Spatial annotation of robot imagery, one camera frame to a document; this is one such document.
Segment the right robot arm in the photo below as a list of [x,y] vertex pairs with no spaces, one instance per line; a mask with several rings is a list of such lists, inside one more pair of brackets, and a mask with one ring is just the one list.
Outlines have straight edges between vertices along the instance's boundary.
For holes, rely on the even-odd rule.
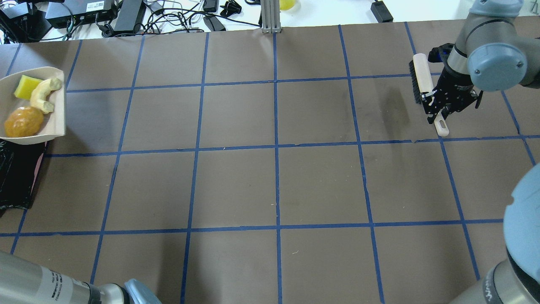
[[[522,0],[475,0],[455,43],[413,56],[413,94],[438,136],[449,134],[448,115],[479,107],[484,92],[539,88],[539,40],[519,36],[514,26],[522,6]],[[538,304],[539,169],[519,181],[505,208],[507,258],[453,304]]]

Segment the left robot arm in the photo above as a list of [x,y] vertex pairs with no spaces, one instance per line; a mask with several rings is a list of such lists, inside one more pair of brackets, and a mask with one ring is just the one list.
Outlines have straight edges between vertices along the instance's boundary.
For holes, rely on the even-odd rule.
[[145,284],[130,279],[124,285],[93,285],[0,252],[2,304],[160,304]]

